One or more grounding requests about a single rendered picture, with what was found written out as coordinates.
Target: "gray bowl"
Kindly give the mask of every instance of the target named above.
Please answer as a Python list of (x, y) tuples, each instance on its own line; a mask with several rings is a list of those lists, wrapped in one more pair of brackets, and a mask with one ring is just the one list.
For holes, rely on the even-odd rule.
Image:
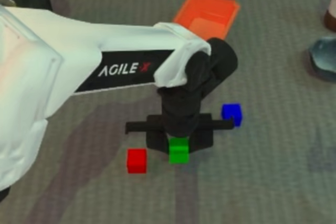
[(336, 38), (320, 38), (309, 48), (309, 58), (320, 78), (336, 81)]

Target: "table surface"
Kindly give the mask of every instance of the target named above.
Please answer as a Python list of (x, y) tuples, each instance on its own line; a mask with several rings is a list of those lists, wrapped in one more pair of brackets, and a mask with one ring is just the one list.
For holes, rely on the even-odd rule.
[[(56, 12), (99, 23), (169, 22), (184, 0), (52, 0)], [(238, 0), (227, 37), (238, 70), (203, 102), (220, 118), (241, 103), (241, 128), (173, 166), (149, 150), (129, 175), (126, 121), (160, 112), (155, 87), (75, 96), (50, 119), (36, 163), (0, 208), (1, 224), (331, 224), (336, 222), (336, 86), (317, 79), (306, 50), (333, 36), (329, 0)]]

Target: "brown cup base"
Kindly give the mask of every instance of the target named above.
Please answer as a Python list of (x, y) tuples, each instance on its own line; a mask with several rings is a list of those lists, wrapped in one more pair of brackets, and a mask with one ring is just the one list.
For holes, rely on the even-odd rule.
[(332, 16), (329, 11), (324, 15), (324, 25), (327, 29), (336, 33), (336, 18)]

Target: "blue cube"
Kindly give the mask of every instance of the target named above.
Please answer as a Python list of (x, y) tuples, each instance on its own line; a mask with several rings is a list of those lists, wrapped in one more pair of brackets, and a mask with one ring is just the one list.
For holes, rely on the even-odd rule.
[(234, 119), (235, 127), (240, 127), (243, 120), (243, 114), (239, 103), (223, 104), (222, 119), (230, 120), (231, 118)]

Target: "orange bin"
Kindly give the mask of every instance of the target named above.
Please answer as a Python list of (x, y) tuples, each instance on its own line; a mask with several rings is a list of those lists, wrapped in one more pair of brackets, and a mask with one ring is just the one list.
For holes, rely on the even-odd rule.
[(204, 40), (224, 39), (239, 9), (235, 0), (186, 0), (173, 22)]

